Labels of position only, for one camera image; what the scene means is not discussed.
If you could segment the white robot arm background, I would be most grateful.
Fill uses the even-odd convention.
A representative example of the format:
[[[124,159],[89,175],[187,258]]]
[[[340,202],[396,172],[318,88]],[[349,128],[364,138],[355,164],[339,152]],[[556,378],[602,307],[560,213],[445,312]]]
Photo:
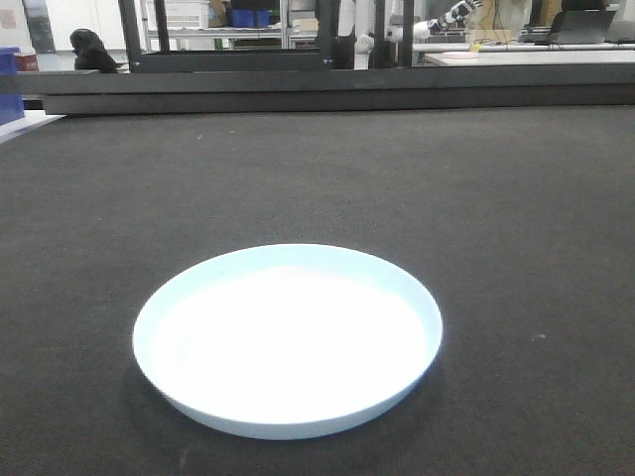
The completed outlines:
[[[416,22],[413,26],[413,38],[417,41],[422,41],[433,34],[446,31],[452,24],[465,20],[482,6],[482,1],[459,1],[437,18]],[[391,43],[401,42],[404,30],[404,2],[393,1],[391,3],[391,15],[385,30],[386,38]]]

